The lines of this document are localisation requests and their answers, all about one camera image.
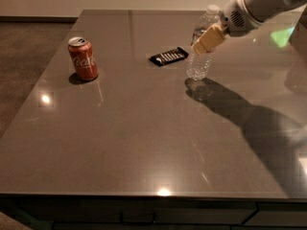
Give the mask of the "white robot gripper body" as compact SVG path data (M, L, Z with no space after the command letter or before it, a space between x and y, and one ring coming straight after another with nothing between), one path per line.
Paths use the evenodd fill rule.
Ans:
M245 0L230 0L221 13L224 32L231 37L239 37L258 29L262 22L249 11Z

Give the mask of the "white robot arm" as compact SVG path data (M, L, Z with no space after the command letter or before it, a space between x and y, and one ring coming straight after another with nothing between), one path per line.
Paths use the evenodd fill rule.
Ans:
M225 38L247 35L282 12L297 9L307 0L230 0L220 20L210 26L192 45L201 55L221 45Z

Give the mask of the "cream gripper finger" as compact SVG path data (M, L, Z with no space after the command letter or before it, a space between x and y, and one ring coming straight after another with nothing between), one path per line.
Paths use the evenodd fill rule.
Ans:
M210 26L202 36L192 45L192 49L198 55L210 52L225 41L224 31L221 25Z

